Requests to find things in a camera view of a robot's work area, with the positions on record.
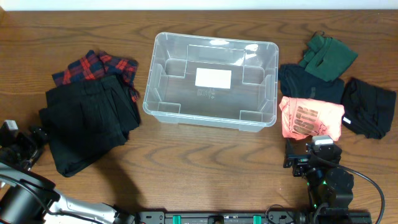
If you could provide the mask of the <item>black pants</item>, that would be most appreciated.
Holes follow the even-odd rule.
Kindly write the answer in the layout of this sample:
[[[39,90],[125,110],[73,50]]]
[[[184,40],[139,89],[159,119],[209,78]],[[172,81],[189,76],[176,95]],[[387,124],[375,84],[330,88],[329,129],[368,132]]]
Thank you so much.
[[[116,76],[62,85],[46,92],[39,111],[57,171],[72,177],[122,146],[141,119]]]

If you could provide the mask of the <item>red navy plaid shirt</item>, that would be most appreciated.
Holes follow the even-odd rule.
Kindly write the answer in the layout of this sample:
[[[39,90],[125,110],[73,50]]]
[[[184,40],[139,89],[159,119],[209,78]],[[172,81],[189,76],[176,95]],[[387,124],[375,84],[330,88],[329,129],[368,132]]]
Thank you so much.
[[[75,62],[72,62],[63,72],[54,73],[52,78],[56,86],[66,85],[83,80],[97,80],[107,76],[117,76],[126,85],[133,102],[139,98],[134,88],[138,63],[135,60],[112,56],[105,51],[94,50]]]

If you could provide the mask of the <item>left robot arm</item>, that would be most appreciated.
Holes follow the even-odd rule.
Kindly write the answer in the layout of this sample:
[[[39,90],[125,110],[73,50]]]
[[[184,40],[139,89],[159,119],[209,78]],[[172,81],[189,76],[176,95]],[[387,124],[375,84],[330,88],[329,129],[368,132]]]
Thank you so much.
[[[19,132],[13,120],[1,126],[1,223],[135,223],[136,218],[116,206],[86,203],[56,191],[55,184],[33,172],[47,143],[47,133],[33,127]]]

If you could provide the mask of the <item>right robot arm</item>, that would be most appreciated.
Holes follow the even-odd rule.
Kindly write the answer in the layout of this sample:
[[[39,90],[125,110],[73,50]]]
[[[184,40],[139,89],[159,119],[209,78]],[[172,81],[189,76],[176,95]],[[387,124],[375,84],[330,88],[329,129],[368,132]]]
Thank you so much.
[[[354,177],[338,167],[341,153],[329,136],[314,136],[310,142],[286,139],[283,167],[307,181],[310,213],[342,212],[352,202]]]

